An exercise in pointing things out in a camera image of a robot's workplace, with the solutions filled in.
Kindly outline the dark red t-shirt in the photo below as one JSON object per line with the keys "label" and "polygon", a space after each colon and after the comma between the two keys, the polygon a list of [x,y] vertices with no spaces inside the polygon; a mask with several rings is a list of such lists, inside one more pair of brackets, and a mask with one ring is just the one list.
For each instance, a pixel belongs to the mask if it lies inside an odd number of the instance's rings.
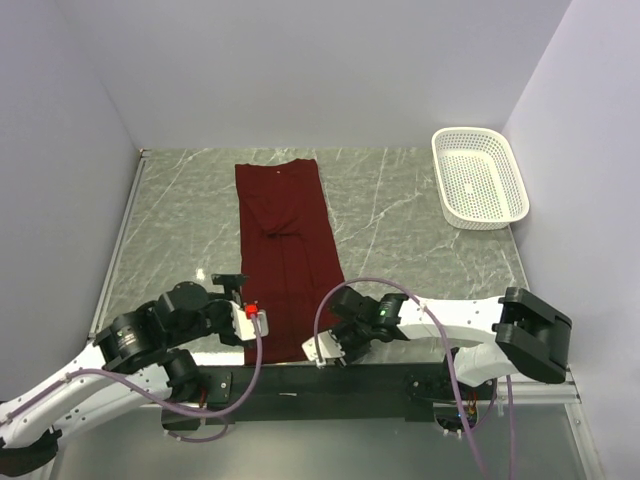
{"label": "dark red t-shirt", "polygon": [[313,330],[337,324],[321,300],[342,283],[341,269],[318,165],[296,159],[275,166],[238,165],[243,298],[267,314],[266,364],[305,360]]}

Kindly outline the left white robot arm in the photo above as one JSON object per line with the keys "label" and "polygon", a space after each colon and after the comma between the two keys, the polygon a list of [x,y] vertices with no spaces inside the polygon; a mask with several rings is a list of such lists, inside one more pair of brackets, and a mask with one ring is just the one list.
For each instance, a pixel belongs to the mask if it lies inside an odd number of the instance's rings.
{"label": "left white robot arm", "polygon": [[66,366],[1,405],[1,473],[31,474],[49,464],[61,445],[145,404],[182,417],[227,417],[251,395],[212,411],[210,388],[185,344],[216,335],[230,346],[257,347],[264,359],[265,313],[242,298],[243,275],[215,275],[219,292],[181,282],[157,299],[116,317]]}

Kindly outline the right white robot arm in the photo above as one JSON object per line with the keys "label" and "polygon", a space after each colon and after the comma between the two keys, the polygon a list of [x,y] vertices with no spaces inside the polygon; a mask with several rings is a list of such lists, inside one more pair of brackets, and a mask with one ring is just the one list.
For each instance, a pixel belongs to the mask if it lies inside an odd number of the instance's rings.
{"label": "right white robot arm", "polygon": [[437,338],[449,368],[439,374],[444,395],[460,399],[488,380],[521,374],[544,384],[562,384],[568,370],[572,321],[520,287],[479,300],[413,298],[388,293],[375,300],[349,286],[328,301],[338,323],[316,328],[305,344],[317,365],[348,365],[367,354],[372,341]]}

